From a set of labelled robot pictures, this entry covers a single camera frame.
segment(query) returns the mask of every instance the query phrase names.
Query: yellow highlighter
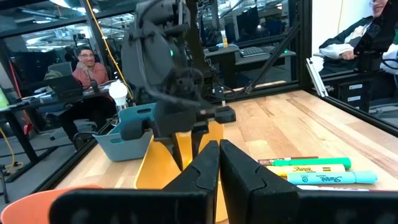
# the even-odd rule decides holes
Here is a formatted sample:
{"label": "yellow highlighter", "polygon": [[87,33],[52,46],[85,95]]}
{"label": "yellow highlighter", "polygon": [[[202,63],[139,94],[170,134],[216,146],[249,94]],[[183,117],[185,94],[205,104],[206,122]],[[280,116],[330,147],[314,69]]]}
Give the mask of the yellow highlighter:
{"label": "yellow highlighter", "polygon": [[288,173],[295,172],[345,172],[343,164],[307,165],[307,166],[267,166],[274,174],[286,177]]}

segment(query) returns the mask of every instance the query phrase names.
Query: white lamp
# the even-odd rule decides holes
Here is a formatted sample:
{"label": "white lamp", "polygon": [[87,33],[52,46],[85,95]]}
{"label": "white lamp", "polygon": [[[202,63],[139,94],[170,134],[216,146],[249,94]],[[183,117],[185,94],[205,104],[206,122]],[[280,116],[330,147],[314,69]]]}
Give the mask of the white lamp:
{"label": "white lamp", "polygon": [[118,112],[127,108],[127,87],[121,83],[120,80],[116,80],[115,82],[111,83],[111,86],[109,87],[109,95],[111,95],[115,101]]}

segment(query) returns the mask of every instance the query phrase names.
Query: person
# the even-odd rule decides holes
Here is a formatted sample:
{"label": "person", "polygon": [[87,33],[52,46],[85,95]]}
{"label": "person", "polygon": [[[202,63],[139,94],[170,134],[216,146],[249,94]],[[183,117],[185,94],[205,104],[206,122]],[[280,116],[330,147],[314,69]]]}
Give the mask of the person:
{"label": "person", "polygon": [[65,60],[67,62],[70,62],[70,65],[72,66],[72,71],[75,71],[78,59],[76,58],[75,53],[73,52],[71,47],[65,47],[65,51],[67,52],[65,54]]}
{"label": "person", "polygon": [[[91,49],[87,47],[78,49],[78,59],[79,62],[73,72],[73,76],[84,88],[91,86],[91,80],[95,80],[98,85],[109,80],[105,67],[95,62],[94,53]],[[97,96],[75,103],[72,108],[62,113],[59,118],[63,130],[69,139],[73,141],[74,135],[78,133],[74,120],[92,120],[96,123],[97,129],[100,129],[106,124],[106,118],[110,118],[114,114],[116,114],[116,107],[112,98],[110,96]]]}
{"label": "person", "polygon": [[[365,34],[368,27],[376,17],[380,17],[388,0],[371,0],[373,16],[360,19],[352,26],[338,34],[334,38],[330,38],[319,46],[320,53],[325,56],[323,61],[323,69],[320,75],[329,73],[344,72],[356,68],[358,64],[357,55],[354,54],[354,48],[359,40]],[[383,54],[383,58],[397,58],[398,45],[392,44],[387,52]],[[388,62],[392,67],[397,67],[396,63]],[[381,64],[386,72],[396,74],[398,70],[392,70]]]}

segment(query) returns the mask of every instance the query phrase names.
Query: sharpie highlighter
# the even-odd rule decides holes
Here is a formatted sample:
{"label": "sharpie highlighter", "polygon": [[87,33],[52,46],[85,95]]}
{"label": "sharpie highlighter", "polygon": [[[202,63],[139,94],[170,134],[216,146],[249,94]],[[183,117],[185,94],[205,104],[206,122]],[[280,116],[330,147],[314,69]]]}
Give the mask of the sharpie highlighter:
{"label": "sharpie highlighter", "polygon": [[301,166],[301,165],[321,165],[321,164],[343,164],[346,169],[351,168],[351,160],[348,157],[292,159],[290,161],[278,160],[272,162],[273,166]]}
{"label": "sharpie highlighter", "polygon": [[286,177],[289,173],[304,173],[304,172],[345,172],[342,164],[332,165],[310,165],[310,166],[267,166],[274,174]]}
{"label": "sharpie highlighter", "polygon": [[374,184],[377,175],[372,171],[289,173],[287,181],[292,184]]}
{"label": "sharpie highlighter", "polygon": [[318,156],[302,156],[302,157],[285,157],[275,159],[258,159],[257,162],[263,166],[272,166],[272,162],[275,160],[292,160],[292,159],[318,159]]}

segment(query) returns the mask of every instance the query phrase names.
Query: hand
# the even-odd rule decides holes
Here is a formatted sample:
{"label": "hand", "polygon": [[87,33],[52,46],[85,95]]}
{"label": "hand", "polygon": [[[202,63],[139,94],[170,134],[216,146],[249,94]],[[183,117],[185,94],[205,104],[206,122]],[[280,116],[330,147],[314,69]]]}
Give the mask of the hand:
{"label": "hand", "polygon": [[78,62],[76,68],[82,69],[83,71],[88,70],[88,67],[83,62]]}
{"label": "hand", "polygon": [[354,50],[349,50],[344,53],[341,53],[340,57],[344,60],[352,60],[352,59],[356,58],[357,55],[354,54]]}

